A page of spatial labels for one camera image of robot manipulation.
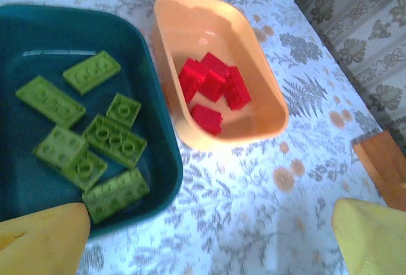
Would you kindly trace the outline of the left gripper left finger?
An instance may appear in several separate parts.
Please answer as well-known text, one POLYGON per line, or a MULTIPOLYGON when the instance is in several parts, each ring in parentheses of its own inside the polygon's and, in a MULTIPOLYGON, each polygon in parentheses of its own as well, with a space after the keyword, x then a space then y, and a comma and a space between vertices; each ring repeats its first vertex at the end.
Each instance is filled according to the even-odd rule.
POLYGON ((75 275, 89 232, 82 203, 0 222, 0 275, 75 275))

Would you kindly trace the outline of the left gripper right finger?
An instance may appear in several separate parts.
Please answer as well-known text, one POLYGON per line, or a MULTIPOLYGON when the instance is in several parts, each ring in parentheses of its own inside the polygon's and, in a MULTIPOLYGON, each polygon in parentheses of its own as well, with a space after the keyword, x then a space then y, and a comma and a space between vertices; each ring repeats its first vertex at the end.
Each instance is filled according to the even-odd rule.
POLYGON ((332 228, 349 275, 406 275, 406 212, 341 198, 332 228))

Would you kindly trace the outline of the small green lego plate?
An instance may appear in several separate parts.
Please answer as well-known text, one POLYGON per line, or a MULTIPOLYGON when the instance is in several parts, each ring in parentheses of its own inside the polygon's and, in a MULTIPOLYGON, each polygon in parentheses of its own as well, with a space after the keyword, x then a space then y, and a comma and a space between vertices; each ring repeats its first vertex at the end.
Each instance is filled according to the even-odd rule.
POLYGON ((86 151, 76 164, 63 170, 62 175, 84 192, 88 192, 95 186, 107 168, 106 161, 94 152, 86 151))
POLYGON ((106 111, 106 116, 131 129, 140 109, 141 103, 117 93, 106 111))

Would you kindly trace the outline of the red lego brick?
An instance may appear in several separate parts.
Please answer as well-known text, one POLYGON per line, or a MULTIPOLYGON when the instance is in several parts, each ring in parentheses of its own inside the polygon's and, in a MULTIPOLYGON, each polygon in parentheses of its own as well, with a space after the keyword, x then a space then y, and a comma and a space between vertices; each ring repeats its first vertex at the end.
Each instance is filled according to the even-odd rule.
POLYGON ((199 61, 187 58, 178 79, 181 85, 186 103, 189 103, 199 90, 200 85, 205 81, 207 68, 199 61))
POLYGON ((237 66, 228 68, 224 96, 232 111, 241 110, 251 101, 251 96, 237 66))
POLYGON ((194 121, 206 132, 212 135, 217 135, 221 132, 223 116, 220 112, 197 104, 192 108, 190 113, 194 121))
POLYGON ((207 53, 200 62, 207 69, 207 74, 199 92, 210 101, 217 102, 225 90, 229 66, 212 53, 207 53))

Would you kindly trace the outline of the brown wooden board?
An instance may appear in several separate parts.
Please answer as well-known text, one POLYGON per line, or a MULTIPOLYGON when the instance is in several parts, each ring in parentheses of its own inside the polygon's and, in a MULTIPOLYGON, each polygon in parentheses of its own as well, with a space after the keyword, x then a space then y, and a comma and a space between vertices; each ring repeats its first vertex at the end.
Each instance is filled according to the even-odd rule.
POLYGON ((388 131, 356 141, 353 150, 384 202, 406 211, 406 156, 388 131))

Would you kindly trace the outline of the floral patterned tablecloth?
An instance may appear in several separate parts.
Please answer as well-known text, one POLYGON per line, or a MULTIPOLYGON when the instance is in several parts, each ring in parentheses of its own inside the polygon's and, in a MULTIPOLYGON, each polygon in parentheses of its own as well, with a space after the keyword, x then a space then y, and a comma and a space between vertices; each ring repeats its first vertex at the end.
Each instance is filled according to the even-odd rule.
MULTIPOLYGON (((114 13, 149 36, 155 0, 0 0, 114 13)), ((169 208, 90 241, 77 275, 340 275, 334 203, 382 203, 351 145, 376 120, 294 0, 224 0, 250 21, 288 98, 287 131, 224 152, 180 145, 169 208)))

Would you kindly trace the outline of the teal plastic container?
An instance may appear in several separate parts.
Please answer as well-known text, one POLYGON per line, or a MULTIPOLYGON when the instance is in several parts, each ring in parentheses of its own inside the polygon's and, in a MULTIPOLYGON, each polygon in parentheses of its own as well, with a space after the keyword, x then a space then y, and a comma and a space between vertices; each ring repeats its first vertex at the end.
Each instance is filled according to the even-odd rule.
POLYGON ((19 100, 16 90, 42 76, 86 107, 74 126, 82 133, 117 93, 141 103, 132 131, 147 141, 138 168, 150 194, 92 225, 91 237, 141 222, 166 210, 181 186, 183 165, 157 73, 141 32, 101 11, 34 5, 0 6, 0 222, 80 202, 81 190, 38 160, 34 147, 52 121, 19 100), (106 51, 121 70, 85 95, 63 71, 106 51))

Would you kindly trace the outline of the orange plastic container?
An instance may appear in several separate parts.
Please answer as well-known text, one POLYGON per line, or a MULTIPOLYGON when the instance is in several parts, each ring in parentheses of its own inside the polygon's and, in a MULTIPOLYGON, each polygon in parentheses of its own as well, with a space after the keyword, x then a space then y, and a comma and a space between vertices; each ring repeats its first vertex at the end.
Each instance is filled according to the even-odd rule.
POLYGON ((156 0, 152 47, 157 73, 172 123, 181 141, 200 151, 250 144, 279 136, 289 122, 289 111, 277 80, 247 18, 221 0, 156 0), (228 108, 224 98, 211 102, 196 94, 183 97, 178 74, 188 58, 212 53, 238 67, 251 101, 241 110, 228 108), (223 116, 222 130, 212 135, 190 115, 204 105, 223 116))

